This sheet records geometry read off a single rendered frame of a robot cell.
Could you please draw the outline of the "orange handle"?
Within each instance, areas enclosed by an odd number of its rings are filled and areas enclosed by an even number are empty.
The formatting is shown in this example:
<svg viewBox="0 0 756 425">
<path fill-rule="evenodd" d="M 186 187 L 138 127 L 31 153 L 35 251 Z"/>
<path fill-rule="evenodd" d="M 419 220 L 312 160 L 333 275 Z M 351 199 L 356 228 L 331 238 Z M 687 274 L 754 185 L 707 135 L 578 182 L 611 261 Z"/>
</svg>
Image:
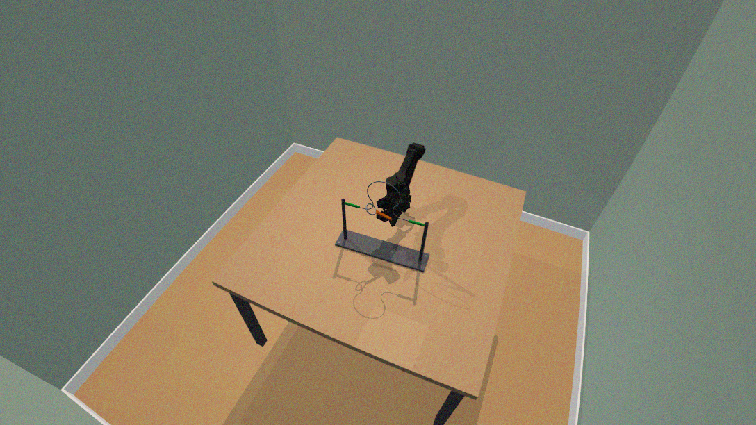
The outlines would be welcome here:
<svg viewBox="0 0 756 425">
<path fill-rule="evenodd" d="M 371 203 L 367 203 L 367 205 L 369 205 L 369 204 L 372 205 Z M 368 212 L 367 205 L 365 206 L 365 209 Z M 373 208 L 375 208 L 375 206 L 373 206 Z M 368 214 L 370 214 L 370 215 L 374 215 L 375 213 L 378 214 L 378 215 L 380 215 L 381 217 L 384 217 L 384 218 L 392 221 L 392 218 L 390 218 L 388 215 L 383 214 L 382 212 L 379 212 L 378 210 L 376 210 L 376 208 L 375 208 L 375 212 L 373 214 L 371 214 L 371 213 L 368 212 Z"/>
</svg>

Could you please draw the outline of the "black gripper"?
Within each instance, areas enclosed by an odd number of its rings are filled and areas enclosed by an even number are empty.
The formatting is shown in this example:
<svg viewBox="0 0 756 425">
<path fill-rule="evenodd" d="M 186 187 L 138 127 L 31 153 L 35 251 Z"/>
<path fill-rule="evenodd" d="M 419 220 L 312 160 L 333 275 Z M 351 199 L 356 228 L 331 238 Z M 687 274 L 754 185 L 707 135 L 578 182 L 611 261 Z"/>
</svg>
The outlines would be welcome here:
<svg viewBox="0 0 756 425">
<path fill-rule="evenodd" d="M 389 220 L 389 222 L 390 222 L 390 225 L 392 227 L 394 227 L 395 224 L 396 224 L 396 222 L 397 222 L 397 220 L 399 219 L 398 217 L 402 214 L 402 212 L 401 212 L 402 206 L 404 206 L 404 209 L 409 209 L 410 208 L 410 203 L 408 201 L 405 201 L 405 199 L 400 199 L 400 203 L 399 203 L 399 197 L 396 196 L 396 195 L 390 195 L 390 197 L 392 199 L 392 202 L 393 202 L 392 205 L 393 206 L 391 206 L 391 205 L 387 206 L 385 208 L 386 210 L 385 211 L 381 211 L 381 213 L 383 213 L 385 215 L 388 215 L 390 218 L 392 218 L 392 221 Z M 396 206 L 397 204 L 399 204 L 399 205 Z M 394 210 L 393 210 L 393 208 L 394 208 Z M 397 217 L 394 216 L 393 212 L 395 213 L 395 215 Z M 386 219 L 384 217 L 381 217 L 378 214 L 377 214 L 376 218 L 379 219 L 379 220 L 381 220 L 381 221 L 383 221 L 383 222 L 387 222 L 388 221 L 388 219 Z"/>
</svg>

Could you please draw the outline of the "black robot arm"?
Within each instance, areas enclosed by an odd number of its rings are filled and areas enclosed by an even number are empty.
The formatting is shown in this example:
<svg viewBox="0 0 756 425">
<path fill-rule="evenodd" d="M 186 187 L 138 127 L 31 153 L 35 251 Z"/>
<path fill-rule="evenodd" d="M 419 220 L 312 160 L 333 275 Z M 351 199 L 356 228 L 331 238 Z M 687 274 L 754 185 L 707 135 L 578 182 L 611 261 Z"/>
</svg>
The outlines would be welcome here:
<svg viewBox="0 0 756 425">
<path fill-rule="evenodd" d="M 378 208 L 383 208 L 383 211 L 385 211 L 385 208 L 387 206 L 393 206 L 390 195 L 396 195 L 399 197 L 400 194 L 401 199 L 405 199 L 405 201 L 408 201 L 409 203 L 411 202 L 409 185 L 416 168 L 416 163 L 423 157 L 424 153 L 424 146 L 416 143 L 409 145 L 409 150 L 407 150 L 406 156 L 401 167 L 399 168 L 399 171 L 394 173 L 393 176 L 390 176 L 386 179 L 387 195 L 384 198 L 378 199 Z M 397 190 L 387 183 L 394 186 Z"/>
</svg>

